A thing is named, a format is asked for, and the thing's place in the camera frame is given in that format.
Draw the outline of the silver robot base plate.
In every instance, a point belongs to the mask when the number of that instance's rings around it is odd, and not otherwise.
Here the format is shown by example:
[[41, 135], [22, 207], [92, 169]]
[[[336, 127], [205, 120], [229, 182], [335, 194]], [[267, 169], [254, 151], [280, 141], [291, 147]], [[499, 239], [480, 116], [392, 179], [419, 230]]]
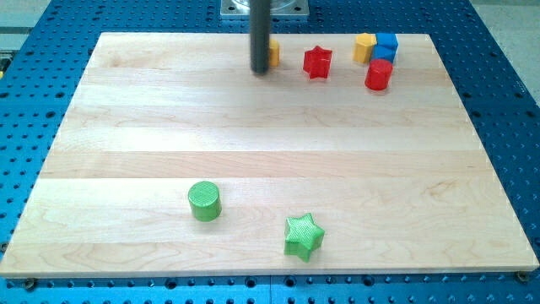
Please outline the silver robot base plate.
[[[221, 0], [222, 17], [244, 17], [250, 12], [250, 0]], [[270, 12], [273, 16], [306, 17], [309, 15], [308, 0], [271, 0]]]

